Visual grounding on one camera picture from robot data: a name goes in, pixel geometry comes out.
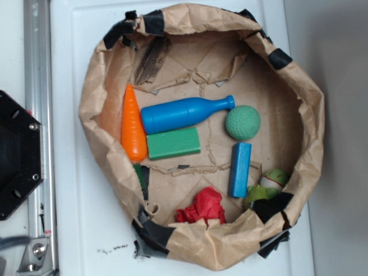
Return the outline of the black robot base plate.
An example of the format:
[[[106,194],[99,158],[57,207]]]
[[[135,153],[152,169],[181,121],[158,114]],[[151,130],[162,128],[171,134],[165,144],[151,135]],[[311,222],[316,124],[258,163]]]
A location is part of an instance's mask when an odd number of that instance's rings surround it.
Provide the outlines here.
[[[43,180],[41,124],[1,91],[1,220],[7,220]]]

